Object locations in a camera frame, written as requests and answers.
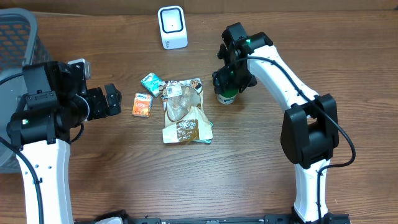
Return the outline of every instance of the wooden table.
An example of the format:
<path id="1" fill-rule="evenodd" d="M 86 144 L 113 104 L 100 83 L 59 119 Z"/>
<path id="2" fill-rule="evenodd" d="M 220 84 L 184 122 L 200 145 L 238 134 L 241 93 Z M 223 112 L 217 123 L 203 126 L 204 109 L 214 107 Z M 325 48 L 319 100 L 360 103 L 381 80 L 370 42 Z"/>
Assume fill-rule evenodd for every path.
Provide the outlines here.
<path id="1" fill-rule="evenodd" d="M 126 209 L 133 217 L 196 218 L 289 213 L 293 165 L 280 146 L 283 114 L 258 84 L 230 106 L 217 102 L 211 73 L 225 27 L 264 31 L 308 86 L 331 93 L 339 123 L 357 148 L 352 166 L 331 169 L 327 204 L 353 223 L 398 222 L 398 13 L 275 12 L 187 15 L 189 45 L 164 50 L 157 16 L 39 18 L 39 36 L 54 59 L 86 58 L 89 88 L 114 83 L 123 112 L 90 121 L 73 144 L 69 165 L 74 218 Z M 200 77 L 213 142 L 165 145 L 164 114 L 154 100 L 149 119 L 131 116 L 140 80 Z M 341 138 L 332 163 L 351 155 Z M 0 175 L 0 223 L 25 223 L 20 174 Z"/>

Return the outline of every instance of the plastic basket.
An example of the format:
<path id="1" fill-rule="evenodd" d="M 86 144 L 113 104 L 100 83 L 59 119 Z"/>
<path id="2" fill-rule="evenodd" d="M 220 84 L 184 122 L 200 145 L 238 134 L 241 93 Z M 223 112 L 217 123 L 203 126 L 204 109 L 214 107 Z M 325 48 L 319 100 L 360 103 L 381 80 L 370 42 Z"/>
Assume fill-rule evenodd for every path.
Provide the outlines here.
<path id="1" fill-rule="evenodd" d="M 23 65 L 52 60 L 37 36 L 35 16 L 25 9 L 0 10 L 0 80 L 19 73 Z M 9 141 L 6 125 L 21 96 L 27 93 L 23 77 L 0 86 L 0 135 Z M 0 144 L 0 173 L 20 172 L 15 155 Z"/>

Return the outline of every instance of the black cable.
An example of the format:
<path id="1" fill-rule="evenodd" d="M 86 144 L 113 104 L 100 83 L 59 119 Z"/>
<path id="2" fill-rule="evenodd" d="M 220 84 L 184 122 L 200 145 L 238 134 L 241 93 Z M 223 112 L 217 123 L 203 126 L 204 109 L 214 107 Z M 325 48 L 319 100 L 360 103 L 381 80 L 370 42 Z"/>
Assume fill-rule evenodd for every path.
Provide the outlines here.
<path id="1" fill-rule="evenodd" d="M 39 208 L 39 223 L 44 224 L 44 211 L 43 211 L 43 199 L 42 199 L 42 192 L 40 190 L 40 182 L 39 178 L 37 178 L 36 171 L 32 167 L 32 164 L 30 164 L 29 160 L 26 159 L 26 157 L 14 146 L 9 144 L 5 139 L 0 137 L 0 142 L 3 143 L 7 148 L 9 148 L 13 153 L 17 154 L 17 156 L 24 161 L 25 165 L 29 169 L 29 172 L 32 174 L 33 178 L 33 183 L 36 188 L 36 196 L 37 196 L 37 206 Z"/>
<path id="2" fill-rule="evenodd" d="M 317 179 L 317 205 L 318 205 L 318 216 L 319 216 L 319 220 L 320 223 L 323 223 L 322 220 L 322 213 L 321 213 L 321 204 L 320 204 L 320 182 L 321 182 L 321 175 L 322 172 L 327 169 L 327 168 L 335 168 L 335 167 L 346 167 L 350 164 L 352 164 L 355 160 L 355 156 L 356 156 L 356 152 L 355 152 L 355 147 L 354 144 L 352 142 L 352 140 L 349 138 L 348 134 L 343 130 L 343 128 L 340 127 L 340 125 L 338 125 L 329 115 L 327 115 L 321 108 L 319 108 L 319 106 L 317 106 L 312 100 L 310 100 L 307 96 L 304 95 L 303 91 L 296 85 L 296 83 L 293 81 L 292 77 L 290 77 L 290 75 L 286 72 L 286 70 L 279 65 L 275 60 L 271 60 L 269 58 L 264 58 L 264 57 L 257 57 L 257 56 L 250 56 L 250 57 L 246 57 L 246 58 L 240 58 L 237 59 L 236 61 L 230 63 L 228 66 L 224 66 L 223 68 L 227 67 L 231 67 L 234 64 L 238 63 L 238 62 L 242 62 L 245 60 L 249 60 L 249 59 L 255 59 L 255 60 L 262 60 L 262 61 L 266 61 L 271 63 L 271 65 L 275 65 L 277 68 L 279 68 L 279 70 L 281 70 L 281 72 L 286 76 L 286 78 L 289 80 L 290 84 L 292 84 L 292 86 L 295 88 L 295 90 L 299 93 L 299 95 L 304 98 L 304 100 L 306 100 L 307 102 L 311 103 L 315 109 L 321 113 L 323 115 L 323 117 L 325 117 L 326 119 L 328 119 L 334 126 L 336 126 L 336 128 L 339 130 L 339 132 L 343 135 L 343 137 L 347 140 L 350 148 L 351 148 L 351 159 L 348 162 L 342 163 L 342 164 L 333 164 L 333 165 L 327 165 L 325 167 L 322 167 L 321 169 L 319 169 L 318 171 L 318 179 Z"/>
<path id="3" fill-rule="evenodd" d="M 22 72 L 21 72 L 21 73 L 18 73 L 18 74 L 15 74 L 15 75 L 10 75 L 10 76 L 6 77 L 5 79 L 0 80 L 0 85 L 2 85 L 3 83 L 5 83 L 5 82 L 7 82 L 7 81 L 9 81 L 9 80 L 12 80 L 13 78 L 17 78 L 17 77 L 20 77 L 20 76 L 22 76 L 22 75 L 23 75 Z"/>
<path id="4" fill-rule="evenodd" d="M 84 125 L 83 122 L 82 122 L 82 123 L 80 123 L 80 131 L 79 131 L 79 133 L 76 135 L 75 138 L 73 138 L 73 139 L 70 141 L 70 143 L 73 143 L 73 142 L 75 142 L 77 139 L 80 139 L 81 135 L 83 135 L 83 131 L 85 131 L 85 125 Z"/>

